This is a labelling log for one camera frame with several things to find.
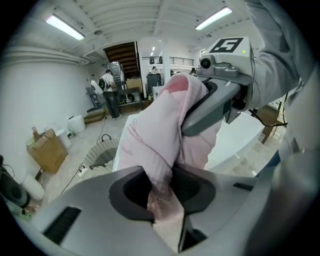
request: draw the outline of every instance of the towel fold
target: towel fold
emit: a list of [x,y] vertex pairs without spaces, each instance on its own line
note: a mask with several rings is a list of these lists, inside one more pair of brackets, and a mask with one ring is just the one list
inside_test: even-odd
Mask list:
[[143,167],[152,184],[148,210],[156,222],[172,221],[184,213],[169,185],[174,163],[202,169],[216,144],[221,122],[197,136],[186,137],[181,132],[187,111],[207,93],[196,77],[175,74],[157,99],[123,131],[118,169]]

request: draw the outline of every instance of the white ceiling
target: white ceiling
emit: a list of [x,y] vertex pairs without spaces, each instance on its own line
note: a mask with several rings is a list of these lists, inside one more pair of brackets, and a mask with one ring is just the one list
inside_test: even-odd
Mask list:
[[[232,13],[201,31],[195,29],[224,6],[232,9]],[[81,31],[85,39],[77,41],[46,24],[51,14]],[[94,35],[97,30],[102,34]],[[104,48],[144,37],[168,37],[183,41],[190,48],[206,48],[216,37],[236,36],[235,33],[256,36],[242,0],[42,0],[10,46],[45,48],[105,60]]]

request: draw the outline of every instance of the laundry basket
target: laundry basket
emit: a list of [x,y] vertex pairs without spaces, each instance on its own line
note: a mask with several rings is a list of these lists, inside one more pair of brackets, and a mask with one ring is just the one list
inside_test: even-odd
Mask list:
[[94,170],[97,175],[111,173],[119,141],[118,138],[108,134],[102,135],[101,141],[94,145],[85,156],[84,167]]

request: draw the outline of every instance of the concrete floor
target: concrete floor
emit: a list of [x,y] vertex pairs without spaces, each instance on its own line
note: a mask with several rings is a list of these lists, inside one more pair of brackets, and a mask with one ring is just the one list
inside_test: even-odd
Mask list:
[[[128,114],[123,114],[121,118],[112,120],[110,117],[107,120],[102,120],[90,124],[86,129],[71,138],[71,146],[67,149],[68,156],[62,163],[60,169],[56,174],[45,173],[43,176],[43,186],[45,188],[45,195],[41,202],[44,207],[53,199],[58,197],[66,188],[71,188],[74,184],[95,177],[98,174],[89,170],[84,177],[79,178],[76,174],[78,168],[84,160],[84,157],[93,145],[100,139],[101,135],[109,134],[112,137],[120,138],[126,123]],[[233,169],[224,170],[222,173],[236,176],[253,177],[266,165],[271,159],[276,150],[279,148],[286,128],[278,127],[273,135],[271,133],[265,144],[260,141],[248,152],[247,156],[242,159],[240,164]],[[167,226],[153,225],[155,231],[162,237],[162,239],[174,251],[178,251],[178,243],[180,239],[180,230],[182,227],[182,219],[170,223]]]

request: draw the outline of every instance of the smoke detector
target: smoke detector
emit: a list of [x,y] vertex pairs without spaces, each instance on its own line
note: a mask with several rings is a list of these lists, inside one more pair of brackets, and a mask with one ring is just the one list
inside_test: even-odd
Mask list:
[[95,34],[96,36],[99,36],[99,35],[102,34],[102,31],[101,31],[101,30],[96,30],[96,31],[94,31],[94,34]]

